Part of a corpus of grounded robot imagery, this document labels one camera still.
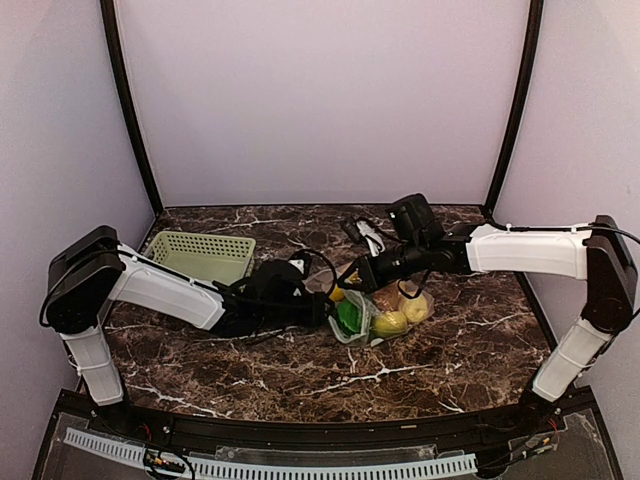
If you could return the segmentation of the clear zip top bag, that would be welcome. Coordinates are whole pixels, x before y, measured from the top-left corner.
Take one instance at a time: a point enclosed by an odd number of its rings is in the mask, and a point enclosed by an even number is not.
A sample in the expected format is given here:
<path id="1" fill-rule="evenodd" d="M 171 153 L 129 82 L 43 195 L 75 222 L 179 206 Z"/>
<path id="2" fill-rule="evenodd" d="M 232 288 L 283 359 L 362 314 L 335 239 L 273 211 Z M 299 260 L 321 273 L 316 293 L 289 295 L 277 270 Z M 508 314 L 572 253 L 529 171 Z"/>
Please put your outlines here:
<path id="1" fill-rule="evenodd" d="M 427 320 L 421 323 L 417 323 L 417 324 L 408 323 L 408 329 L 404 334 L 388 337 L 388 338 L 378 337 L 372 330 L 372 323 L 373 323 L 373 319 L 376 316 L 384 312 L 380 312 L 376 308 L 373 302 L 373 294 L 375 292 L 372 294 L 364 294 L 355 290 L 343 290 L 338 286 L 333 286 L 332 280 L 333 280 L 333 274 L 331 270 L 329 268 L 323 268 L 318 272 L 312 274 L 310 278 L 304 281 L 304 283 L 307 289 L 311 292 L 320 292 L 320 293 L 328 292 L 330 294 L 330 313 L 328 314 L 328 317 L 327 317 L 328 325 L 333 335 L 335 336 L 336 340 L 344 345 L 373 347 L 386 340 L 407 334 L 414 327 L 429 320 L 432 317 L 432 316 L 429 317 Z M 427 292 L 424 292 L 424 291 L 420 292 L 418 290 L 417 285 L 415 285 L 415 283 L 412 281 L 402 281 L 400 283 L 394 283 L 391 285 L 395 285 L 398 288 L 401 294 L 400 301 L 403 298 L 413 299 L 420 295 L 431 296 L 431 294 Z M 345 335 L 340 330 L 336 322 L 338 318 L 336 309 L 338 304 L 343 300 L 349 300 L 361 310 L 362 325 L 361 325 L 361 332 L 359 334 Z"/>

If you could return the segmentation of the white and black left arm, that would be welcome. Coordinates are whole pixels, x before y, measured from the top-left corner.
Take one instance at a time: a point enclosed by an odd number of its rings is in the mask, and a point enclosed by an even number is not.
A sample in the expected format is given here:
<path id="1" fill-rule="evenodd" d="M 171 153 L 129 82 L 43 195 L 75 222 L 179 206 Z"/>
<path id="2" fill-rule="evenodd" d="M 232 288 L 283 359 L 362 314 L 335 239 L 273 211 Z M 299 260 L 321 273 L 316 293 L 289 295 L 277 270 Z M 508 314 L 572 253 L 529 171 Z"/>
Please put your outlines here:
<path id="1" fill-rule="evenodd" d="M 125 401 L 99 320 L 104 305 L 137 305 L 223 338 L 327 321 L 330 294 L 305 285 L 318 253 L 302 249 L 256 266 L 255 245 L 245 237 L 164 231 L 138 253 L 103 225 L 50 262 L 39 324 L 63 340 L 90 397 L 103 407 L 103 421 L 117 434 L 134 435 L 141 415 Z"/>

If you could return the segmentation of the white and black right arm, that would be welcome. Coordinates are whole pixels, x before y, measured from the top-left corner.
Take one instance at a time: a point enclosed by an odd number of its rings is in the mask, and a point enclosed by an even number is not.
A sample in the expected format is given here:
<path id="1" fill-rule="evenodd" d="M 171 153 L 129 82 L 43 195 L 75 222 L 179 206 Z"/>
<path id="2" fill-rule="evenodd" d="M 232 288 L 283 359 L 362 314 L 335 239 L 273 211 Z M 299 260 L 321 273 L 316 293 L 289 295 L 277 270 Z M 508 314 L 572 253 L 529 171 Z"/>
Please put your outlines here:
<path id="1" fill-rule="evenodd" d="M 639 314 L 639 274 L 625 243 L 631 236 L 610 216 L 572 226 L 486 222 L 447 231 L 422 194 L 397 200 L 386 213 L 397 245 L 354 260 L 337 280 L 341 288 L 371 294 L 419 272 L 522 272 L 586 282 L 586 304 L 533 377 L 528 388 L 533 395 L 511 410 L 510 424 L 521 434 L 547 420 L 548 403 L 557 401 Z"/>

